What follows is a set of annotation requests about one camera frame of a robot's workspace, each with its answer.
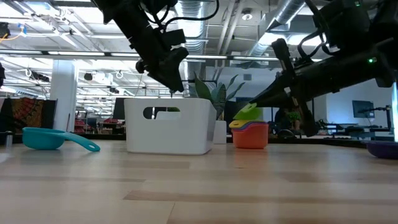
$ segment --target white plastic bin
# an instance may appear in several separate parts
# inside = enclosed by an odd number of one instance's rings
[[[145,108],[176,107],[178,118],[146,119]],[[216,110],[211,102],[186,99],[125,99],[127,151],[202,155],[211,149]]]

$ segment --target desk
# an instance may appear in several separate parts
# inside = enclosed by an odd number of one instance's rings
[[[0,148],[2,223],[398,223],[398,162],[365,149],[227,144],[163,156],[95,143],[101,152],[70,141],[59,151]]]

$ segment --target plant leaf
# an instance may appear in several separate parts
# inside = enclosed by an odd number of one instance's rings
[[[234,77],[232,77],[231,81],[229,81],[229,85],[226,88],[227,90],[231,87],[231,85],[235,82],[235,78],[238,77],[238,75],[235,75]]]
[[[218,92],[220,92],[220,88],[222,85],[224,85],[224,84],[219,83],[218,86],[214,90],[211,91],[211,99],[213,99],[213,102],[217,101]]]
[[[220,90],[218,91],[216,100],[213,103],[214,108],[217,110],[217,117],[218,119],[225,109],[226,103],[226,87],[224,84],[220,85]]]
[[[211,99],[209,88],[206,86],[204,82],[199,80],[197,76],[195,76],[195,88],[197,90],[199,98],[210,100],[211,102],[213,102],[213,99]]]
[[[236,93],[242,88],[242,86],[243,86],[244,84],[245,84],[245,83],[239,84],[239,86],[237,87],[237,89],[236,89],[235,91],[233,91],[232,93],[230,93],[230,94],[227,96],[226,101],[228,101],[228,100],[234,98],[235,95],[236,95]]]

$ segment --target purple bowl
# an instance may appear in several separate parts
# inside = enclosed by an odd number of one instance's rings
[[[398,159],[398,142],[364,142],[370,154],[381,159]]]

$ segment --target ceiling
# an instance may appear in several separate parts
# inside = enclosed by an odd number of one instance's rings
[[[103,52],[134,52],[129,48],[129,42],[121,33],[119,27],[111,21],[109,24],[103,24],[103,15],[100,10],[93,7],[89,1],[52,1],[42,2],[35,0],[32,2],[24,2],[30,7],[28,10],[33,10],[39,18],[30,15],[23,15],[17,10],[13,9],[5,2],[0,2],[0,22],[8,22],[11,30],[11,38],[21,34],[21,27],[24,27],[25,34],[20,35],[18,38],[10,41],[2,41],[0,49],[19,49],[19,50],[66,50],[66,51],[103,51]],[[233,16],[238,17],[238,22],[235,30],[233,31],[233,38],[227,49],[227,54],[241,54],[250,50],[259,39],[258,25],[264,14],[276,9],[277,0],[242,0],[243,8],[250,9],[252,19],[245,21],[240,12],[233,12]],[[324,4],[324,1],[317,2],[318,5]],[[225,14],[229,5],[229,0],[220,0],[220,10],[217,15],[205,22],[205,37],[201,38],[204,41],[205,49],[203,51],[206,55],[215,55],[217,53],[217,46],[221,36],[221,31],[225,22]],[[215,9],[215,2],[206,0],[203,1],[203,8],[205,14],[213,13]],[[61,10],[62,16],[56,16],[59,12],[54,9]],[[168,19],[174,17],[176,12],[173,10]],[[170,29],[178,29],[177,23],[171,24]],[[290,51],[293,56],[297,55],[296,45],[300,40],[314,30],[311,13],[308,8],[304,7],[298,16],[292,21],[290,31],[287,32],[285,37],[290,37],[288,41]],[[187,36],[190,36],[194,30],[189,27],[184,28]],[[314,46],[305,46],[304,50],[311,51]],[[268,48],[266,53],[273,56],[273,51]],[[323,54],[316,54],[315,58],[325,58]],[[35,58],[35,57],[10,57],[3,56],[1,63],[6,68],[8,84],[32,84],[42,83],[42,81],[32,80],[27,75],[32,70],[45,75],[51,79],[52,76],[52,59],[51,58]],[[146,74],[139,74],[135,69],[135,61],[127,60],[76,60],[77,66],[80,68],[79,85],[109,85],[104,81],[85,81],[84,75],[86,72],[98,72],[111,74],[113,81],[110,83],[114,86],[123,86],[123,95],[164,95],[168,91],[160,83],[148,77]],[[206,61],[207,67],[214,68],[214,61]],[[251,86],[258,88],[258,92],[266,88],[274,77],[275,68],[279,68],[277,62],[270,62],[267,68],[257,69],[252,68],[249,71],[241,68],[227,69],[221,72],[220,80],[227,82],[230,76],[235,74],[244,74],[250,72],[258,77],[254,80],[255,83],[248,82],[246,84],[247,95],[252,95],[254,92]],[[213,78],[215,69],[208,69],[205,79]],[[152,92],[137,89],[140,87],[151,86]],[[50,92],[50,88],[45,87],[14,87],[18,90],[25,90],[26,93],[35,93],[40,96],[48,96],[45,93]],[[81,95],[115,95],[111,94],[107,88],[79,88],[78,94]]]

